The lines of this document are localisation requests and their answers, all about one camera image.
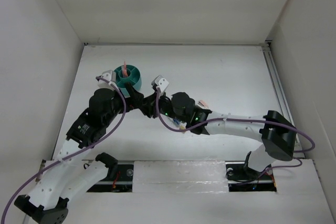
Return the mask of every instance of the wire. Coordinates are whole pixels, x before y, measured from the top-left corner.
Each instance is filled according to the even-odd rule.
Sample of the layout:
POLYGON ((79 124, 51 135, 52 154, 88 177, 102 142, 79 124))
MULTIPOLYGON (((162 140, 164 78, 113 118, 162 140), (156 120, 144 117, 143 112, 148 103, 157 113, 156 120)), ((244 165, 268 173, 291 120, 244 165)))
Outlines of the wire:
POLYGON ((156 108, 156 113, 158 118, 160 119, 160 121, 162 122, 162 124, 169 130, 174 131, 174 132, 186 132, 186 131, 191 131, 197 127, 200 127, 201 125, 204 125, 206 123, 211 123, 211 122, 217 122, 217 121, 223 121, 223 119, 225 119, 226 121, 231 121, 231 122, 238 122, 238 123, 263 123, 263 124, 270 124, 270 125, 274 125, 274 126, 279 126, 279 127, 283 127, 286 128, 290 131, 294 131, 298 134, 300 134, 301 136, 303 136, 304 138, 306 138, 310 144, 311 147, 306 149, 306 150, 301 150, 301 151, 294 151, 295 153, 304 153, 304 152, 309 152, 311 150, 313 150, 315 148, 315 142, 313 141, 313 139, 308 136, 305 132, 298 130, 295 127, 291 127, 288 126, 286 124, 282 124, 282 123, 277 123, 277 122, 272 122, 272 121, 268 121, 268 120, 255 120, 255 119, 236 119, 236 118, 213 118, 213 119, 209 119, 206 121, 203 121, 201 123, 197 123, 189 128, 186 129, 182 129, 182 130, 177 130, 174 128, 171 128, 168 124, 166 124, 166 122, 163 120, 161 114, 160 114, 160 109, 159 109, 159 98, 160 98, 160 94, 161 94, 161 90, 159 87, 157 87, 157 94, 156 94, 156 99, 155 99, 155 108, 156 108))
POLYGON ((265 169, 258 175, 258 177, 256 177, 256 178, 253 179, 253 180, 248 180, 248 181, 244 181, 244 182, 242 182, 242 181, 238 181, 238 180, 233 180, 233 179, 229 179, 229 178, 227 177, 227 174, 226 174, 226 178, 229 179, 229 180, 232 180, 232 181, 234 181, 234 182, 239 182, 239 184, 237 184, 237 185, 246 185, 246 184, 249 184, 249 183, 251 183, 251 182, 253 182, 253 181, 256 181, 256 180, 259 179, 262 175, 266 174, 269 170, 278 169, 278 168, 295 168, 295 167, 299 167, 299 166, 303 165, 303 162, 302 162, 299 158, 294 157, 293 159, 299 161, 300 163, 297 164, 297 165, 278 165, 278 166, 273 166, 273 167, 267 167, 267 168, 265 168, 265 169))
POLYGON ((117 177, 116 177, 116 179, 113 181, 113 184, 112 184, 112 190, 111 191, 113 191, 116 187, 116 182, 118 181, 118 179, 119 179, 119 177, 120 177, 120 171, 118 171, 118 173, 117 173, 117 177))
MULTIPOLYGON (((101 78, 101 77, 96 77, 97 80, 101 80, 101 81, 104 81, 106 83, 108 83, 109 85, 111 85, 115 90, 116 92, 118 93, 118 95, 120 96, 121 100, 122 100, 122 103, 123 103, 123 112, 122 112, 122 115, 121 115, 121 118, 119 120, 119 122, 115 125, 115 127, 109 132, 107 133, 105 136, 103 136, 100 140, 98 140, 97 142, 89 145, 88 147, 86 148, 83 148, 81 149, 80 151, 77 151, 73 154, 70 154, 66 157, 64 157, 62 160, 63 161, 66 161, 78 154, 81 154, 85 151, 87 151, 88 149, 91 149, 93 147, 95 147, 97 144, 100 144, 102 141, 104 141, 105 139, 107 139, 118 127, 119 125, 121 124, 122 120, 124 119, 125 115, 126 115, 126 101, 125 101, 125 98, 124 96, 122 95, 122 93, 119 91, 119 89, 113 85, 111 82, 109 82, 108 80, 104 79, 104 78, 101 78)), ((36 179, 40 174, 44 173, 45 171, 53 168, 54 166, 58 165, 59 163, 61 163, 60 161, 56 161, 50 165, 48 165, 47 167, 45 167, 44 169, 40 170, 38 173, 36 173, 35 175, 33 175, 31 178, 29 178, 26 182, 24 182, 17 190, 16 192, 11 196, 11 198, 9 199, 4 211, 3 211, 3 214, 2 214, 2 217, 1 217, 1 224, 5 224, 5 218, 6 218, 6 215, 7 215, 7 212, 8 212, 8 209, 10 207, 10 205, 12 204, 12 202, 14 201, 15 197, 20 193, 20 191, 25 188, 30 182, 32 182, 34 179, 36 179)))

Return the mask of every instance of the black bracket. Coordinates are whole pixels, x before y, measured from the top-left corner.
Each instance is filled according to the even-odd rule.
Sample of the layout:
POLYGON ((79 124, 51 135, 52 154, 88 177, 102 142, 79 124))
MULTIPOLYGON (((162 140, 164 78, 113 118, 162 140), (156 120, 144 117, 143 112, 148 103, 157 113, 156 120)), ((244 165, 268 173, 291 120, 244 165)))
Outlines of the black bracket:
MULTIPOLYGON (((269 110, 264 118, 267 121, 294 127, 277 111, 269 110)), ((281 161, 291 161, 293 159, 296 132, 284 127, 265 124, 259 133, 262 134, 261 138, 269 156, 281 161)))
POLYGON ((39 224, 62 224, 68 215, 69 199, 59 198, 56 207, 49 210, 43 210, 43 206, 34 206, 29 199, 29 196, 20 195, 16 198, 14 205, 39 224))

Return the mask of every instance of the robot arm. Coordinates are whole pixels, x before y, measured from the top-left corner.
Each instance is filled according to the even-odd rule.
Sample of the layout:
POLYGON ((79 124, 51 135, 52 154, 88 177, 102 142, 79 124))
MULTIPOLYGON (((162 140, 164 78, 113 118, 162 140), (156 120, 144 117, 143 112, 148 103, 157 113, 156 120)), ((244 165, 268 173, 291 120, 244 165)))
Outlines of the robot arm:
MULTIPOLYGON (((111 78, 110 73, 103 74, 105 74, 104 78, 111 78)), ((102 79, 98 79, 99 86, 104 86, 104 83, 101 83, 102 79)), ((130 83, 126 83, 125 87, 130 94, 130 97, 125 99, 126 111, 139 109, 149 118, 156 118, 158 114, 155 101, 159 95, 159 113, 186 123, 187 128, 193 127, 191 132, 194 134, 229 134, 262 142, 263 145, 260 148, 247 154, 244 165, 246 174, 260 173, 277 159, 292 160, 296 137, 294 132, 269 124, 229 120, 258 119, 292 126, 278 112, 269 111, 265 116, 254 118, 217 113, 197 107, 195 101, 184 92, 172 95, 171 99, 168 98, 164 93, 168 84, 167 80, 158 76, 152 82, 154 93, 145 98, 130 83), (202 124, 202 122, 217 118, 222 120, 202 124)), ((89 107, 82 112, 68 131, 67 139, 56 157, 60 164, 46 171, 35 188, 28 195, 20 195, 14 204, 40 224, 61 224, 67 216, 68 204, 84 194, 96 182, 107 176, 113 177, 118 164, 115 158, 102 153, 80 176, 69 181, 70 174, 90 150, 66 161, 63 158, 97 142, 105 135, 107 127, 122 109, 122 99, 115 90, 98 89, 90 98, 89 107)))
POLYGON ((70 175, 90 152, 87 150, 68 160, 66 156, 97 142, 107 127, 123 109, 121 98, 110 89, 98 89, 90 98, 89 107, 73 123, 61 150, 56 156, 60 164, 44 172, 40 182, 28 193, 20 195, 14 204, 37 223, 61 224, 68 214, 68 204, 83 195, 96 182, 113 177, 118 161, 102 153, 74 180, 70 175))

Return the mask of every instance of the pink object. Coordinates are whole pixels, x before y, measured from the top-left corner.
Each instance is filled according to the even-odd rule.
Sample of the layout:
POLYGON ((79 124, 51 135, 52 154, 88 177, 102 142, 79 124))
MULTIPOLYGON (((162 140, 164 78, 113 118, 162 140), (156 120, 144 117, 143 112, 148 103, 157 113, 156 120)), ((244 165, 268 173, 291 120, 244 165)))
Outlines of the pink object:
POLYGON ((124 78, 128 77, 126 61, 124 61, 124 68, 122 69, 122 75, 124 78))

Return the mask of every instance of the white enclosure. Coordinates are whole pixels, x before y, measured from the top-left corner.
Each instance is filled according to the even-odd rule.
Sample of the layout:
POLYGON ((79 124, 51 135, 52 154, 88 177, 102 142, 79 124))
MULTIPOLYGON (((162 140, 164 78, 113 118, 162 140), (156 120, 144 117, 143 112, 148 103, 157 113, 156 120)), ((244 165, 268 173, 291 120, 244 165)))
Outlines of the white enclosure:
MULTIPOLYGON (((185 185, 176 190, 163 180, 153 188, 141 178, 137 193, 85 194, 71 205, 65 224, 333 223, 336 0, 0 0, 0 4, 1 212, 15 190, 39 170, 42 159, 50 162, 60 149, 67 130, 97 89, 94 77, 126 60, 140 68, 145 95, 152 92, 151 81, 162 74, 171 83, 168 94, 185 91, 218 112, 282 112, 315 140, 316 149, 306 155, 312 160, 303 160, 297 169, 275 170, 277 193, 229 193, 226 179, 215 187, 220 193, 188 193, 185 185), (270 48, 266 39, 272 40, 270 48), (195 69, 197 79, 192 78, 195 69)), ((301 143, 309 147, 300 138, 297 150, 301 143)), ((88 158, 109 152, 123 160, 216 159, 222 165, 229 159, 243 160, 259 144, 242 137, 172 133, 159 120, 133 111, 88 158)), ((154 168, 164 167, 158 163, 154 168)), ((220 165, 212 168, 223 172, 220 165)), ((5 223, 35 222, 11 205, 5 223)))
POLYGON ((258 44, 286 0, 57 0, 88 43, 258 44))

